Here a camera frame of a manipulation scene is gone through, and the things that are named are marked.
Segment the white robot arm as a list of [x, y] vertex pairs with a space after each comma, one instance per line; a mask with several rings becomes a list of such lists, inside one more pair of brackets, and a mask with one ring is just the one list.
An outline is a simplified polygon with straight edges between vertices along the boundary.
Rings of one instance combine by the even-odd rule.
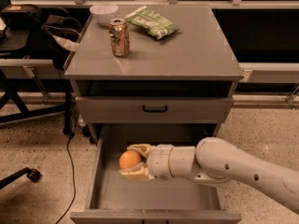
[[217, 187], [236, 180], [299, 213], [298, 172], [256, 158], [217, 137], [204, 138], [195, 147], [133, 144], [121, 154], [119, 166], [122, 176], [141, 181], [185, 178]]

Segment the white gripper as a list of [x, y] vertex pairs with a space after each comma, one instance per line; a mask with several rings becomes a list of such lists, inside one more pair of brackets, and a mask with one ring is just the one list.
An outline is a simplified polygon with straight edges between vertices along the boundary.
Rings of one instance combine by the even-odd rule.
[[169, 168], [169, 158], [173, 148], [172, 145], [158, 145], [156, 147], [150, 144], [130, 145], [127, 149], [147, 158], [147, 164], [142, 161], [130, 167], [124, 166], [120, 168], [120, 174], [125, 178], [137, 181], [148, 181], [155, 177], [168, 181], [173, 178]]

